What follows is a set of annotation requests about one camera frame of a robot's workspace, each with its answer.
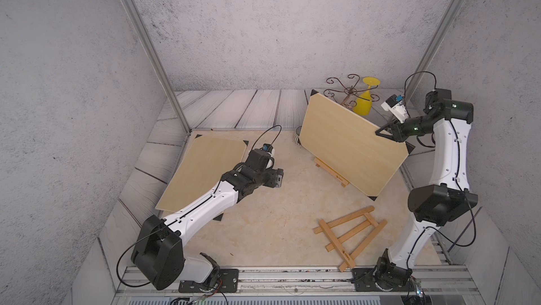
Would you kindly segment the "wooden board black corners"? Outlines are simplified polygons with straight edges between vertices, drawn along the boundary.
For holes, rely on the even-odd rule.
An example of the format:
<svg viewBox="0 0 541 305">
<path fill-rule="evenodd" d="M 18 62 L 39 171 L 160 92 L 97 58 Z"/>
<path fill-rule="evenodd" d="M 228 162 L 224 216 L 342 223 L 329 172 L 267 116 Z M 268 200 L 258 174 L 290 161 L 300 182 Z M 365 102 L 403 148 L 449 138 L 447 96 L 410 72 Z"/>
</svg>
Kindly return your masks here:
<svg viewBox="0 0 541 305">
<path fill-rule="evenodd" d="M 247 147 L 245 140 L 196 134 L 156 209 L 171 214 L 197 201 L 242 161 Z"/>
<path fill-rule="evenodd" d="M 311 92 L 301 126 L 301 145 L 349 184 L 376 198 L 415 146 L 377 136 L 378 126 Z"/>
</svg>

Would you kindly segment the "small wooden easel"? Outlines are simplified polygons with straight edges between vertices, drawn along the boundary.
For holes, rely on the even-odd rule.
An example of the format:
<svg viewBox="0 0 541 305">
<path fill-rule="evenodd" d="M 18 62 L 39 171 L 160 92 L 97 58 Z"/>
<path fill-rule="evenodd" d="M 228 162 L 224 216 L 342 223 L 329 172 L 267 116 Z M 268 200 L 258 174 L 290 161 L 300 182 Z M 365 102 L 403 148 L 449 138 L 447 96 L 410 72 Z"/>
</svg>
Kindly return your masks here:
<svg viewBox="0 0 541 305">
<path fill-rule="evenodd" d="M 342 177 L 342 175 L 340 175 L 339 173 L 337 173 L 336 171 L 334 171 L 330 166 L 328 166 L 327 164 L 325 164 L 323 161 L 321 161 L 321 159 L 319 158 L 315 158 L 314 159 L 314 163 L 316 164 L 316 167 L 318 168 L 322 168 L 325 172 L 329 173 L 330 175 L 332 175 L 336 180 L 338 180 L 341 184 L 342 187 L 347 187 L 349 185 L 349 181 L 346 180 L 344 177 Z"/>
</svg>

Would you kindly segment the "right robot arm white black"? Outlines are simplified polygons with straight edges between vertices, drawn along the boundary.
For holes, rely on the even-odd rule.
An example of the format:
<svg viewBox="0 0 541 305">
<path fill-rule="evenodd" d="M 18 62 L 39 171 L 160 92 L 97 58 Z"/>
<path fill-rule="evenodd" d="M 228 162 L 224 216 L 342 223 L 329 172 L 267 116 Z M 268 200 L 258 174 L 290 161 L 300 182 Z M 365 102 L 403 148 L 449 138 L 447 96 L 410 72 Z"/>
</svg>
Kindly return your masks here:
<svg viewBox="0 0 541 305">
<path fill-rule="evenodd" d="M 377 136 L 403 143 L 410 137 L 429 134 L 435 140 L 431 179 L 409 193 L 409 222 L 373 270 L 375 286 L 389 292 L 414 285 L 412 268 L 425 243 L 442 226 L 472 212 L 478 196 L 471 193 L 466 174 L 472 103 L 452 99 L 448 89 L 434 89 L 425 97 L 422 116 L 410 117 L 403 96 L 392 95 L 382 107 L 394 118 L 376 131 Z"/>
</svg>

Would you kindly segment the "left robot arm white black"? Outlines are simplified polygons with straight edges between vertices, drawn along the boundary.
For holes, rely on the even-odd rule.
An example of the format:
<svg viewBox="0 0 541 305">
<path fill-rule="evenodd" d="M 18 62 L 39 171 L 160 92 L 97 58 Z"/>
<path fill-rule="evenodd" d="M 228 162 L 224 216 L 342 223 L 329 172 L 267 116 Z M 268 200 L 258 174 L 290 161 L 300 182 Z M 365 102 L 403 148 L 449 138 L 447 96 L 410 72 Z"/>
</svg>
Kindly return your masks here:
<svg viewBox="0 0 541 305">
<path fill-rule="evenodd" d="M 131 261 L 157 290 L 176 280 L 214 289 L 220 266 L 207 254 L 189 255 L 186 244 L 210 221 L 240 203 L 260 186 L 279 188 L 283 170 L 275 168 L 271 144 L 249 152 L 246 161 L 224 173 L 220 180 L 195 202 L 165 218 L 150 216 L 142 225 Z"/>
</svg>

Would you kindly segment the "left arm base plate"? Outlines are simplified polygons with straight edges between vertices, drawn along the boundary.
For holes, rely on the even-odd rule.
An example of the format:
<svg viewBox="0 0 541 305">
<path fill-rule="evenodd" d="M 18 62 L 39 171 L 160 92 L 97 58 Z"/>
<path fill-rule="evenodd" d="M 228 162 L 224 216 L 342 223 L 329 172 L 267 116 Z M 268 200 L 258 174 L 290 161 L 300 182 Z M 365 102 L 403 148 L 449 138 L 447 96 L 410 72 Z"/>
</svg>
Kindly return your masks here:
<svg viewBox="0 0 541 305">
<path fill-rule="evenodd" d="M 180 293 L 236 293 L 240 271 L 236 268 L 213 270 L 203 282 L 180 281 Z"/>
</svg>

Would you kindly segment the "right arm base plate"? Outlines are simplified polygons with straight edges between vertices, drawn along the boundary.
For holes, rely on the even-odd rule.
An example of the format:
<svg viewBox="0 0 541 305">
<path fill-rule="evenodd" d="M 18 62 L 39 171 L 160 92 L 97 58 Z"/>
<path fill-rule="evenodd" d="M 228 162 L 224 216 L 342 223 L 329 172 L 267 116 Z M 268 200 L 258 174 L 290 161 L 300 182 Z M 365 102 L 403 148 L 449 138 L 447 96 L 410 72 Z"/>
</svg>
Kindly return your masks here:
<svg viewBox="0 0 541 305">
<path fill-rule="evenodd" d="M 413 292 L 415 283 L 411 269 L 354 268 L 350 282 L 357 292 Z"/>
</svg>

